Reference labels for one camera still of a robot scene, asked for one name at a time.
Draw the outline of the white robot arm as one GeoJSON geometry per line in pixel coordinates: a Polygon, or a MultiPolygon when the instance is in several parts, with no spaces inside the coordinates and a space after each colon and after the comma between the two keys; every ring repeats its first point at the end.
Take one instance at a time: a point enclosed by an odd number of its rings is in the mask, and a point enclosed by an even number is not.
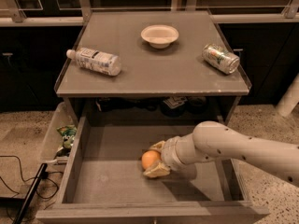
{"type": "Polygon", "coordinates": [[[161,140],[142,154],[143,175],[167,176],[196,163],[239,160],[293,186],[299,185],[299,153],[296,144],[245,135],[229,122],[201,121],[192,131],[161,140]]]}

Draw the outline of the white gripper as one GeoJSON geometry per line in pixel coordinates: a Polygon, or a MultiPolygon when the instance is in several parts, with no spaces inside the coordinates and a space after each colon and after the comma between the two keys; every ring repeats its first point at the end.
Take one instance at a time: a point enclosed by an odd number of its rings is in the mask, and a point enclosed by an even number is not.
{"type": "Polygon", "coordinates": [[[155,161],[148,167],[143,175],[148,178],[156,178],[170,174],[170,171],[178,171],[185,167],[185,164],[179,159],[176,147],[180,138],[178,136],[160,141],[149,147],[149,150],[154,150],[161,153],[161,161],[155,161]]]}

